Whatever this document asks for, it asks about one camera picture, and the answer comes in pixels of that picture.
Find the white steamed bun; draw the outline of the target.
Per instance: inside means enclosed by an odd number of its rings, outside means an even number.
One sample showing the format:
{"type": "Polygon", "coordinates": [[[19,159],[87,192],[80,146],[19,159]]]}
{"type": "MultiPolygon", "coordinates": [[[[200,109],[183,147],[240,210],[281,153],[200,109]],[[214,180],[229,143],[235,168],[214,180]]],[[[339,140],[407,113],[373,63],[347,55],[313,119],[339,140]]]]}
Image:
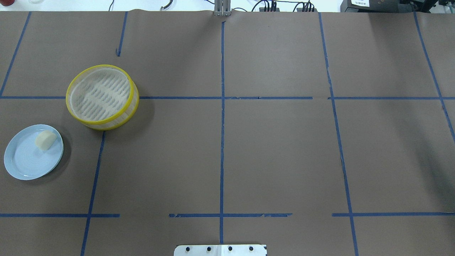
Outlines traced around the white steamed bun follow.
{"type": "Polygon", "coordinates": [[[35,145],[42,151],[48,150],[57,139],[57,135],[50,130],[43,130],[35,139],[35,145]]]}

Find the light blue plate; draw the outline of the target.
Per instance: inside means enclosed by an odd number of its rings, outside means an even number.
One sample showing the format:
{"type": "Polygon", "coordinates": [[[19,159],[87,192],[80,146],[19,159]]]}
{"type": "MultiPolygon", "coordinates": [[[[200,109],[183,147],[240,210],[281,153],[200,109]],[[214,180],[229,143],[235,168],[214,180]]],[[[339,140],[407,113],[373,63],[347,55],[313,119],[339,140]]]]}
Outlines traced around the light blue plate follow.
{"type": "Polygon", "coordinates": [[[59,164],[64,152],[61,134],[52,126],[36,124],[18,132],[8,143],[4,153],[7,172],[19,180],[33,180],[46,175],[59,164]],[[35,139],[43,130],[57,135],[54,144],[42,151],[35,145],[35,139]]]}

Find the grey metal post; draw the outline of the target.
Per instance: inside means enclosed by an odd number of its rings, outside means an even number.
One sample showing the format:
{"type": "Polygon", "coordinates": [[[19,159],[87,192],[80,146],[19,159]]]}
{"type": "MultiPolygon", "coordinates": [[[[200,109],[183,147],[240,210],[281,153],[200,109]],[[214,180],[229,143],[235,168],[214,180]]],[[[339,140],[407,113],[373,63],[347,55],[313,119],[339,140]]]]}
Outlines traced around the grey metal post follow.
{"type": "Polygon", "coordinates": [[[213,0],[214,16],[231,16],[231,0],[213,0]]]}

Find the yellow round steamer basket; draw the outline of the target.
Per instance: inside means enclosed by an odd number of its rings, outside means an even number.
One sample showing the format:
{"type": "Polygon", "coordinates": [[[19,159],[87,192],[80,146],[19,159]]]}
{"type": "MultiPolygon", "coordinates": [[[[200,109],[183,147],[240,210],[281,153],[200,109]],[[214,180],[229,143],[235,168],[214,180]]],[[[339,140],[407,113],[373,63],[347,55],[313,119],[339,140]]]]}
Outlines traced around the yellow round steamer basket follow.
{"type": "Polygon", "coordinates": [[[122,68],[95,65],[69,84],[65,101],[70,115],[94,130],[112,130],[128,122],[139,105],[138,88],[122,68]]]}

